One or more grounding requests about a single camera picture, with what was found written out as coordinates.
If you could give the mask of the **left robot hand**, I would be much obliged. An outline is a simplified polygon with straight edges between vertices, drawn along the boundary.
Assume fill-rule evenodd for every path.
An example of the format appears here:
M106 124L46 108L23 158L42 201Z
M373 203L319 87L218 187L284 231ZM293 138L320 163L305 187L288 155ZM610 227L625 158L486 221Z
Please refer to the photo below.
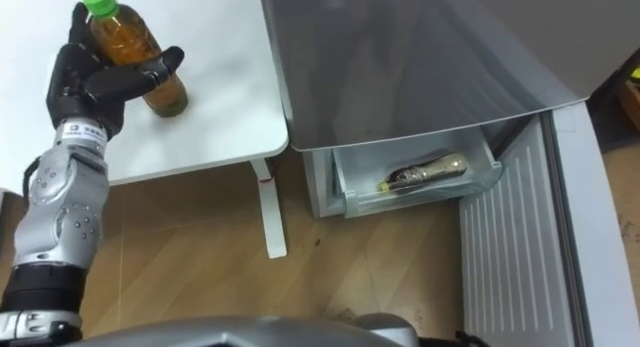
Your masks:
M171 46L142 62L116 65L91 33L88 16L84 4L78 2L68 42L56 56L46 105L55 128L73 118L88 118L104 127L111 139L122 130L125 103L173 77L185 53Z

